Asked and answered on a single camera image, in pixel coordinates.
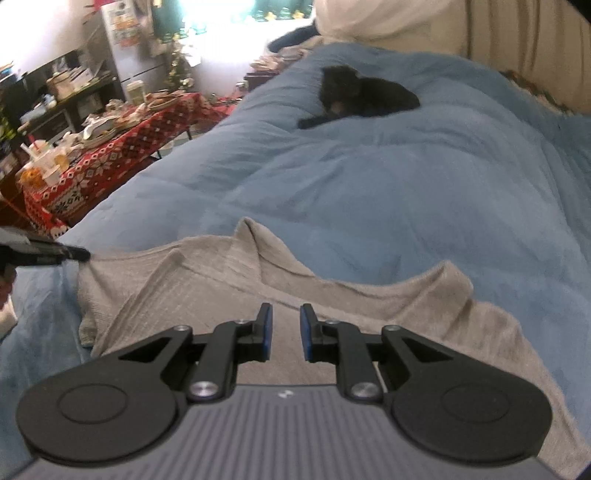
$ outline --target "dark wooden cabinet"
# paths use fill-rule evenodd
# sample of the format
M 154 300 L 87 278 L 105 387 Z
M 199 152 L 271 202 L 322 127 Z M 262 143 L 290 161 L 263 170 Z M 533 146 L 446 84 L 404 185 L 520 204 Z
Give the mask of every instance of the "dark wooden cabinet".
M 248 91 L 253 91 L 256 87 L 261 86 L 263 83 L 268 82 L 272 78 L 279 75 L 280 72 L 249 72 L 244 76 L 244 79 L 248 82 Z
M 0 180 L 0 192 L 3 199 L 0 200 L 0 226 L 14 226 L 23 230 L 34 231 L 29 221 L 23 218 L 13 208 L 25 213 L 25 201 L 22 191 L 17 188 L 15 175 L 19 167 L 14 168 L 8 175 Z

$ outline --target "black circular base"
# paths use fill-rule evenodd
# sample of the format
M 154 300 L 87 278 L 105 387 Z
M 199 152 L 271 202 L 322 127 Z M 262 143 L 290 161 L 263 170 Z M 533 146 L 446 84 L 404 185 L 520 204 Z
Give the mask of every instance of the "black circular base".
M 429 364 L 394 394 L 392 415 L 421 447 L 450 460 L 506 465 L 535 455 L 550 427 L 544 394 L 487 365 Z
M 177 414 L 173 393 L 149 369 L 118 362 L 116 372 L 78 368 L 51 377 L 21 399 L 18 427 L 40 456 L 61 463 L 133 455 L 160 438 Z

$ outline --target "christmas ornament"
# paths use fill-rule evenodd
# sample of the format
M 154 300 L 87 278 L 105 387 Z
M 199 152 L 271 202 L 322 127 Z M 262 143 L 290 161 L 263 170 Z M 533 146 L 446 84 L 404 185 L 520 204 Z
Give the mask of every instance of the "christmas ornament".
M 265 12 L 263 10 L 257 10 L 256 13 L 254 14 L 254 19 L 257 22 L 264 22 L 267 20 L 265 18 Z
M 291 20 L 291 10 L 287 7 L 283 7 L 279 12 L 279 20 Z
M 304 16 L 305 16 L 306 18 L 308 18 L 308 17 L 309 17 L 309 16 L 312 14 L 312 9 L 313 9 L 313 8 L 314 8 L 314 5 L 313 5 L 313 3 L 312 3 L 312 2 L 310 2 L 309 4 L 307 4 L 307 5 L 306 5 L 306 6 L 303 8 L 303 11 L 304 11 Z

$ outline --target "red patterned tablecloth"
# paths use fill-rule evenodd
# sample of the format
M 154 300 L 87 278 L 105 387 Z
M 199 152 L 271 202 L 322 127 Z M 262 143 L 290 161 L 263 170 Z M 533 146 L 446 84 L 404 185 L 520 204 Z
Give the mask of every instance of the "red patterned tablecloth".
M 56 185 L 24 189 L 27 213 L 39 233 L 56 238 L 68 230 L 81 212 L 124 183 L 147 158 L 199 120 L 217 123 L 227 113 L 212 109 L 199 93 L 188 93 L 172 107 L 153 114 L 139 125 L 87 151 L 61 174 Z

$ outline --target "window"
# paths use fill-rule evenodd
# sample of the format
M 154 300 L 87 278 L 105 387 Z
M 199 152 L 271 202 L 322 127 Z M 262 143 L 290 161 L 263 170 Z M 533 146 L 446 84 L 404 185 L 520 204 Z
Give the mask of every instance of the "window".
M 313 0 L 179 0 L 185 27 L 197 33 L 212 24 L 309 18 Z

